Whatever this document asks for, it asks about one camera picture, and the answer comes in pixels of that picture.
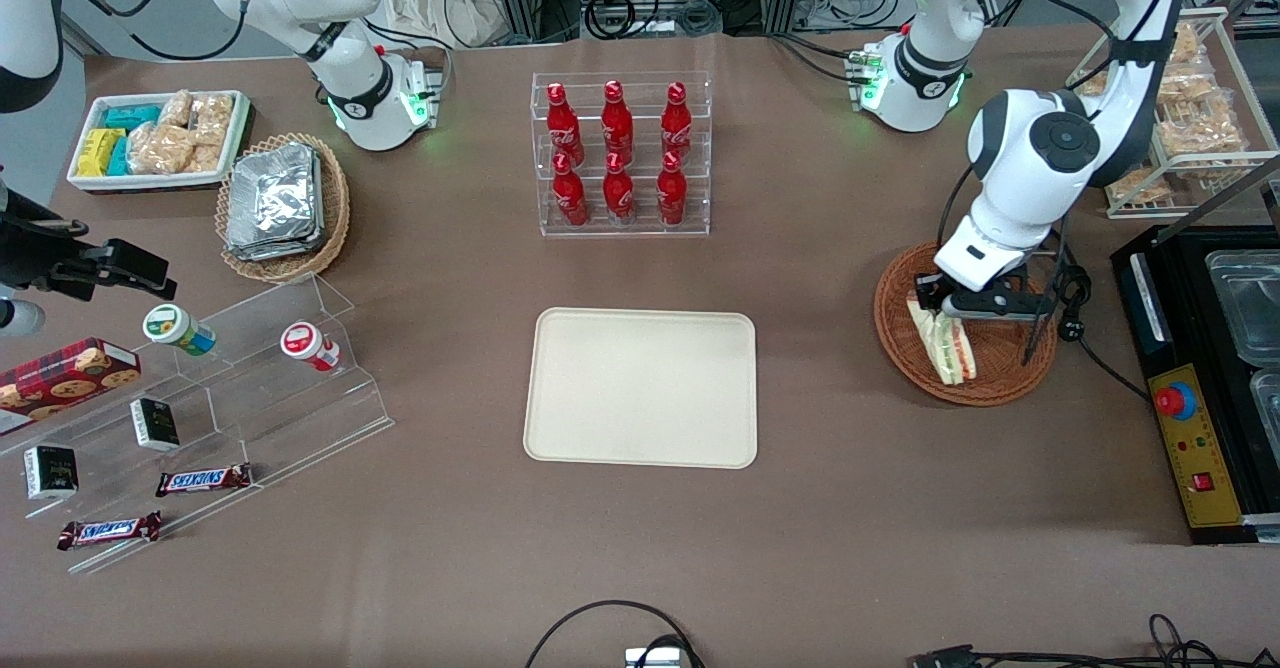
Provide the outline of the black parked gripper body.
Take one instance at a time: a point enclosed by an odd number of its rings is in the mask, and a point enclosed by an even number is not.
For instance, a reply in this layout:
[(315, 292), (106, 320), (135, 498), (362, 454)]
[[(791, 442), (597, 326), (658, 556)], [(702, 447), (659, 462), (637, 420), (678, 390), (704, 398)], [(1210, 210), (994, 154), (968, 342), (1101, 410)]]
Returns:
[(1, 282), (14, 290), (42, 290), (61, 296), (92, 296), (90, 282), (59, 279), (55, 275), (63, 261), (78, 261), (86, 244), (81, 243), (90, 227), (79, 220), (64, 220), (1, 186)]

